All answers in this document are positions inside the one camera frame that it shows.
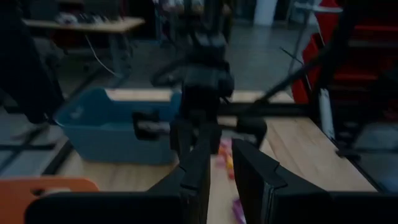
red storage bin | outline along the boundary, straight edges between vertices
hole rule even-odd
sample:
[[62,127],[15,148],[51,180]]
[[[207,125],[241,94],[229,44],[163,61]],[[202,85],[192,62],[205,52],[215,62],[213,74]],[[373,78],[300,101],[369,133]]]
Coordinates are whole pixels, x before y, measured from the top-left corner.
[[[323,0],[320,6],[342,7],[349,0]],[[372,9],[360,18],[352,35],[355,40],[398,41],[397,1],[373,1]],[[329,42],[339,15],[316,12],[324,43]]]
[[[304,63],[309,63],[322,48],[320,34],[313,34],[302,53]],[[350,49],[346,54],[344,64],[336,71],[331,84],[351,89],[363,88],[367,83],[377,80],[382,71],[390,69],[396,60],[398,60],[398,54],[394,52],[394,49]],[[316,67],[307,74],[311,88],[317,82],[319,73],[320,67]],[[297,80],[292,85],[292,93],[296,103],[308,103],[308,96],[301,80]]]

black cable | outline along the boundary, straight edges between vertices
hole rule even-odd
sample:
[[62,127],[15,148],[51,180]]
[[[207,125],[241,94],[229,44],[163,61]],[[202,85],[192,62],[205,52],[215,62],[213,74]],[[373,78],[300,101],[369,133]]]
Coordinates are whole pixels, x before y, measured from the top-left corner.
[[[307,2],[307,4],[314,5],[314,0],[312,0],[311,2]],[[293,54],[292,54],[292,55],[294,55],[293,58],[295,58],[295,56],[299,52],[299,47],[300,47],[301,40],[303,39],[304,32],[307,29],[308,21],[310,19],[311,13],[313,11],[312,10],[303,10],[303,12],[304,12],[304,21],[303,21],[302,26],[300,27],[299,32],[298,32],[298,38],[296,40],[294,51],[293,51]],[[290,74],[292,72],[293,66],[294,66],[294,60],[292,60],[290,62],[288,74]]]
[[174,71],[176,68],[178,68],[179,66],[182,65],[186,65],[188,62],[187,58],[181,58],[178,59],[168,65],[166,65],[165,67],[161,68],[160,70],[158,70],[156,73],[154,73],[151,78],[150,78],[150,83],[154,86],[154,87],[164,87],[164,86],[170,86],[170,84],[173,83],[173,80],[169,80],[169,81],[161,81],[162,77],[165,76],[166,74],[168,74],[169,72]]
[[281,51],[283,51],[285,54],[287,54],[289,57],[291,57],[292,59],[294,59],[296,62],[304,65],[304,62],[300,61],[296,56],[294,56],[292,53],[288,52],[287,50],[285,50],[283,47],[279,47],[279,49]]
[[191,37],[193,46],[194,46],[194,47],[197,47],[198,49],[201,49],[202,46],[201,46],[200,43],[199,43],[199,40],[198,40],[198,38],[197,38],[197,36],[196,36],[196,33],[195,33],[195,30],[190,29],[190,30],[188,31],[188,35]]
[[256,110],[262,104],[268,103],[268,100],[270,97],[272,97],[276,93],[284,90],[287,86],[291,85],[294,81],[306,76],[307,73],[311,69],[313,69],[317,65],[321,64],[327,58],[328,54],[329,54],[329,49],[328,49],[328,47],[325,47],[323,50],[321,50],[321,52],[318,54],[317,57],[313,58],[309,63],[302,66],[294,74],[289,75],[285,80],[281,81],[279,84],[274,86],[264,96],[258,98],[256,101],[254,101],[253,104],[248,106],[247,110],[242,111],[242,114],[252,112],[252,111]]
[[227,97],[222,96],[221,99],[224,101],[224,103],[225,103],[226,105],[230,105],[230,104],[231,104],[231,102],[229,101],[229,99],[227,99]]
[[181,50],[183,52],[186,53],[185,49],[181,46],[179,46],[174,40],[173,38],[170,36],[170,34],[165,34],[167,40],[173,45],[173,47],[175,47],[177,50]]

black bar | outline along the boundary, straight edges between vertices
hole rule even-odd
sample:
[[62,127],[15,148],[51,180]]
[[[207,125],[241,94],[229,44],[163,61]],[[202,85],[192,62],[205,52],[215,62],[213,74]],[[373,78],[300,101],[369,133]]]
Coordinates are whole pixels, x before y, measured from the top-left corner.
[[336,152],[339,156],[354,155],[354,154],[398,154],[398,149],[365,149],[365,148],[355,148],[355,149],[339,149]]
[[184,13],[185,16],[185,28],[186,30],[190,30],[192,23],[192,0],[184,0]]
[[328,50],[321,50],[318,56],[312,59],[309,63],[305,64],[303,67],[298,69],[294,74],[289,75],[285,80],[282,80],[276,86],[274,86],[271,90],[267,91],[267,93],[261,98],[257,99],[248,110],[256,110],[258,106],[261,106],[263,103],[267,103],[269,98],[274,96],[276,93],[285,90],[290,84],[294,81],[301,79],[302,77],[307,75],[307,72],[311,69],[315,68],[322,61],[324,61],[325,57],[328,54]]
[[209,29],[208,34],[216,35],[220,32],[220,20],[222,17],[224,17],[223,8],[224,1],[205,0],[203,14],[210,19],[210,27],[207,27]]
[[51,151],[55,147],[55,144],[46,144],[33,146],[30,144],[26,145],[0,145],[0,151]]
[[342,150],[337,150],[336,155],[338,157],[345,157],[351,161],[358,161],[361,159],[361,155],[355,151],[342,151]]
[[12,154],[2,163],[0,164],[0,174],[4,171],[4,169],[10,165],[14,159],[16,159],[25,149],[32,149],[34,150],[35,147],[38,147],[38,149],[44,149],[46,150],[47,146],[32,146],[30,145],[37,136],[39,136],[43,131],[45,131],[48,128],[48,126],[44,128],[40,128],[38,130],[33,131],[32,133],[29,133],[28,136],[25,138],[24,142],[19,145],[19,146],[13,146],[13,145],[2,145],[1,147],[3,149],[13,149]]
[[50,164],[43,170],[42,175],[55,175],[59,168],[63,165],[63,162],[68,158],[73,150],[73,146],[70,141],[67,141],[58,154],[52,159]]
[[[230,103],[220,105],[218,116],[239,116],[242,111],[247,110],[251,103]],[[259,105],[256,110],[248,111],[245,116],[297,116],[308,117],[310,114],[309,105],[295,103],[268,103]]]
[[365,179],[378,191],[378,192],[388,192],[387,188],[380,182],[376,181],[371,177],[355,160],[348,159],[350,163],[362,174]]

wooden tabletop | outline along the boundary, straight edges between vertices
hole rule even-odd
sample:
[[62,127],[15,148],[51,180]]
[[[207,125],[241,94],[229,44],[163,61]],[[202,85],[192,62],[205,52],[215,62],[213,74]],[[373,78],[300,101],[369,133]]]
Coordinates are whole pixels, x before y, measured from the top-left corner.
[[[108,90],[114,100],[166,101],[167,90]],[[235,91],[234,101],[252,101],[259,91]],[[291,102],[285,93],[273,101]],[[232,124],[234,118],[219,118],[220,123]],[[266,118],[268,132],[261,151],[278,160],[282,166],[325,190],[375,191],[372,185],[347,160],[335,154],[335,146],[308,118]],[[168,166],[139,166],[83,161],[76,152],[67,159],[59,175],[87,177],[101,190],[143,191],[165,177],[175,164]],[[232,200],[238,197],[233,181],[225,169],[215,167],[211,159],[211,187],[208,223],[236,223]]]
[[37,21],[26,19],[24,22],[29,27],[39,27],[46,29],[77,30],[86,32],[104,32],[104,33],[124,33],[145,23],[144,19],[135,17],[125,17],[120,21],[106,22],[102,24],[74,24],[63,25],[55,21]]

cable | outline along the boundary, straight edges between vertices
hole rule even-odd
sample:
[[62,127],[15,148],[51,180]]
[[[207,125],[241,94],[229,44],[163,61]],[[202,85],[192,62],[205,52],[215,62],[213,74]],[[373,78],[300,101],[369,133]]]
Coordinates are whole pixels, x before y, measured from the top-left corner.
[[166,76],[166,74],[168,74],[169,72],[174,71],[177,67],[181,65],[185,65],[187,62],[188,62],[187,58],[184,57],[164,66],[163,68],[161,68],[151,76],[150,83],[154,87],[160,87],[160,86],[163,87],[163,86],[170,86],[177,84],[177,83],[170,83],[169,80],[162,81],[161,79],[164,76]]
[[[311,13],[312,13],[312,10],[304,12],[304,22],[303,22],[302,26],[300,27],[300,31],[298,32],[298,38],[297,38],[296,43],[294,45],[295,46],[294,47],[294,51],[293,51],[293,55],[294,56],[296,56],[297,53],[299,52],[300,43],[301,43],[301,41],[303,39],[304,32],[307,29],[308,21],[310,20]],[[289,69],[288,69],[288,72],[287,72],[288,74],[292,73],[293,66],[294,66],[294,60],[292,60],[290,62]]]
[[117,74],[116,72],[112,71],[111,69],[109,69],[106,65],[104,65],[104,63],[102,63],[102,61],[97,57],[97,54],[95,53],[95,50],[93,48],[93,46],[91,45],[90,40],[88,39],[87,35],[85,34],[86,40],[88,42],[88,45],[90,46],[91,51],[93,52],[93,55],[95,57],[95,59],[97,59],[98,63],[100,65],[102,65],[108,72],[110,72],[112,75],[118,77],[118,78],[122,78],[123,76],[120,74]]
[[287,54],[289,57],[291,57],[292,59],[294,59],[295,61],[299,62],[301,65],[304,65],[304,63],[302,61],[300,61],[296,56],[294,56],[292,53],[288,52],[287,50],[285,50],[283,47],[279,47],[279,49],[281,51],[283,51],[285,54]]

